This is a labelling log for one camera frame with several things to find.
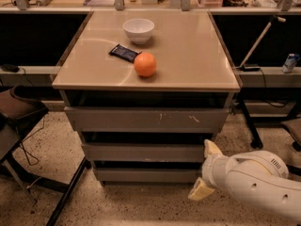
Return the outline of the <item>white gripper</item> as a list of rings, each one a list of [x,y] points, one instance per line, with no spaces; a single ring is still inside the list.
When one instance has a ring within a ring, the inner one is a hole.
[[[209,139],[204,140],[202,178],[198,177],[188,194],[188,199],[200,201],[214,193],[214,188],[225,189],[228,172],[239,162],[222,154],[218,146]]]

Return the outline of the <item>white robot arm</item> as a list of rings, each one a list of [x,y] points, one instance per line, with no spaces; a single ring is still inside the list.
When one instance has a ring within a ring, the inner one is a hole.
[[[204,145],[202,174],[188,194],[190,200],[225,189],[238,202],[301,223],[301,183],[288,178],[281,158],[267,151],[225,156],[209,139]]]

